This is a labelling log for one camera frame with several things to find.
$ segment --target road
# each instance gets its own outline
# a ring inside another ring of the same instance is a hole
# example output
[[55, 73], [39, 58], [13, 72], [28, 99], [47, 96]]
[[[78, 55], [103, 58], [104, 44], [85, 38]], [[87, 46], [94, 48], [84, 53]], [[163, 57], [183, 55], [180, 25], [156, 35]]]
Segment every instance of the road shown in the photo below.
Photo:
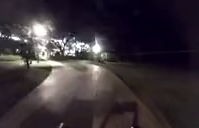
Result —
[[53, 68], [1, 118], [0, 128], [53, 128], [61, 123], [73, 128], [130, 128], [133, 122], [142, 128], [167, 127], [116, 75], [79, 61]]

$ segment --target street lamp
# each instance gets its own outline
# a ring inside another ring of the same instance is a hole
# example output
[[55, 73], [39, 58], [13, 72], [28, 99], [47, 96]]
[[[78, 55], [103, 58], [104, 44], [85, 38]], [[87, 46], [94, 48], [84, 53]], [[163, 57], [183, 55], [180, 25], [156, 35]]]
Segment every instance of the street lamp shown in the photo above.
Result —
[[101, 52], [101, 46], [100, 46], [98, 43], [96, 43], [96, 44], [93, 46], [92, 50], [93, 50], [93, 52], [94, 52], [95, 54], [98, 54], [99, 52]]
[[38, 37], [44, 37], [47, 35], [47, 29], [44, 25], [41, 24], [34, 24], [33, 25], [33, 32]]

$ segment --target dark sky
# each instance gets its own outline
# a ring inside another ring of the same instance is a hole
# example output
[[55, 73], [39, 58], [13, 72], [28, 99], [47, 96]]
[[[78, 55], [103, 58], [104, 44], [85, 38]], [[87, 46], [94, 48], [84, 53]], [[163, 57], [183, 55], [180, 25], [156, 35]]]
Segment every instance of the dark sky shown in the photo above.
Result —
[[122, 52], [199, 48], [199, 0], [0, 0], [0, 22], [34, 20]]

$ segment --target grass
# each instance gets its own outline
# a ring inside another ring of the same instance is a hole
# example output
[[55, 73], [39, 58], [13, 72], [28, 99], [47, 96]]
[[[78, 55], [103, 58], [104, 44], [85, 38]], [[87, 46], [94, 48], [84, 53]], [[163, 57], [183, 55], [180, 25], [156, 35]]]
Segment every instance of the grass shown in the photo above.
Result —
[[0, 61], [15, 61], [20, 59], [21, 57], [18, 55], [0, 55]]
[[113, 71], [144, 102], [173, 127], [199, 124], [199, 72], [155, 66], [102, 65]]
[[0, 118], [19, 100], [40, 85], [51, 72], [51, 67], [0, 67]]

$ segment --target paved road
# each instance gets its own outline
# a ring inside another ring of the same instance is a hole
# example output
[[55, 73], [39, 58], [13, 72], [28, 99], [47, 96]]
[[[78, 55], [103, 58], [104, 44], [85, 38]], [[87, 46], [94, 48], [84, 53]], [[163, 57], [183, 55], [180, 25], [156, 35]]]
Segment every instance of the paved road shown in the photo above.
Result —
[[86, 62], [67, 62], [5, 114], [0, 128], [142, 128], [163, 125], [113, 73]]

